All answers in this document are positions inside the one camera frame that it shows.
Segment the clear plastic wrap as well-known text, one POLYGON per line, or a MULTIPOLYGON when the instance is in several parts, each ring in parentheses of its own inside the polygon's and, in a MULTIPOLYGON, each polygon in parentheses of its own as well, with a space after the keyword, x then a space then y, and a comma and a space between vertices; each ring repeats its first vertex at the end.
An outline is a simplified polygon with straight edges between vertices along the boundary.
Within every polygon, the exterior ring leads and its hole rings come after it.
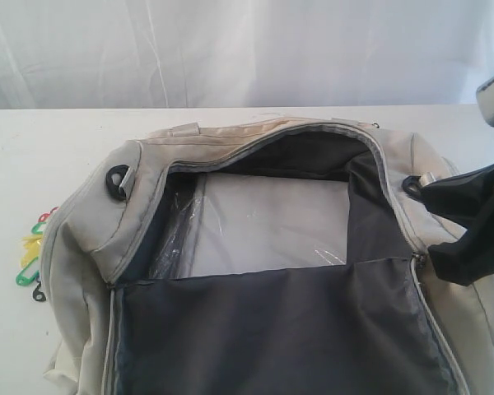
POLYGON ((343 265, 349 197, 339 181, 175 174, 151 278, 343 265))

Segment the green plastic key tag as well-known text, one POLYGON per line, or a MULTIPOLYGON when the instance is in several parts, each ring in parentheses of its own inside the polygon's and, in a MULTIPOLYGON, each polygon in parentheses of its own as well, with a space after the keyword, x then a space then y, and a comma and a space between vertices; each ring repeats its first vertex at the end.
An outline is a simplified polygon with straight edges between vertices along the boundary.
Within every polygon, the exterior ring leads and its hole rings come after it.
POLYGON ((42 235, 45 231, 46 226, 47 226, 46 221, 38 222, 31 228, 30 232, 33 235, 42 235))

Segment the black key tag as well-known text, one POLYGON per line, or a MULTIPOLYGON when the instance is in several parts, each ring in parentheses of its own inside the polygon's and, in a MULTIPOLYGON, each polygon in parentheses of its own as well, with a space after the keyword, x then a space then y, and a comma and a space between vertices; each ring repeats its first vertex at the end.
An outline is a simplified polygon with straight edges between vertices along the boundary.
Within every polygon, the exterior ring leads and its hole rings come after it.
POLYGON ((46 301, 46 296, 42 290, 42 285, 40 282, 37 283, 32 292, 32 299, 38 303, 44 303, 46 301))

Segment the red key tag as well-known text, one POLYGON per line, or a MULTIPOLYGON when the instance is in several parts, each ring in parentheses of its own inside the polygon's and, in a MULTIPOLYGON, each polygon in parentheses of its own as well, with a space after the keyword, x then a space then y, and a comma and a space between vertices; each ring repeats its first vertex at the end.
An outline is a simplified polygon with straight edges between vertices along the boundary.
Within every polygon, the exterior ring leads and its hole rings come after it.
POLYGON ((46 222, 57 210, 58 207, 53 207, 49 212, 45 212, 41 214, 38 218, 38 222, 46 222))

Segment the beige duffel bag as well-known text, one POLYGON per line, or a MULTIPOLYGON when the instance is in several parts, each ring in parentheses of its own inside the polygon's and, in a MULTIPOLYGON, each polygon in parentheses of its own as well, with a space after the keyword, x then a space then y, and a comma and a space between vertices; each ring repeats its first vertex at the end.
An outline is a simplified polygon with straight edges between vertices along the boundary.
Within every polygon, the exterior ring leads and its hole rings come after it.
POLYGON ((337 119, 160 130, 51 216, 68 394, 493 394, 494 164, 337 119))

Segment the yellow key tag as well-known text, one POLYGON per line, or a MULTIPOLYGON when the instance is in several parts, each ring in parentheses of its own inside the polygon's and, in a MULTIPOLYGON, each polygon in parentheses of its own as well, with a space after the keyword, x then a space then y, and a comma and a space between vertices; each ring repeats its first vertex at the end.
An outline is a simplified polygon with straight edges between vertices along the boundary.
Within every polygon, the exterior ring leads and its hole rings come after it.
POLYGON ((25 250, 21 258, 21 268, 26 268, 34 259, 39 257, 43 235, 28 235, 22 239, 22 247, 25 250))

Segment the small green key tag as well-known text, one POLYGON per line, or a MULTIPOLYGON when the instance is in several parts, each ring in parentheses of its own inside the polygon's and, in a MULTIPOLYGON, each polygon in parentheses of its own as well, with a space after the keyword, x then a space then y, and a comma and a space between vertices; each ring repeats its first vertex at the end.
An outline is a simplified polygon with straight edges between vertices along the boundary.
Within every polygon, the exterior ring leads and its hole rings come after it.
POLYGON ((15 282, 18 286, 29 286, 34 281, 37 281, 39 276, 40 273, 38 270, 26 267, 16 275, 15 282))

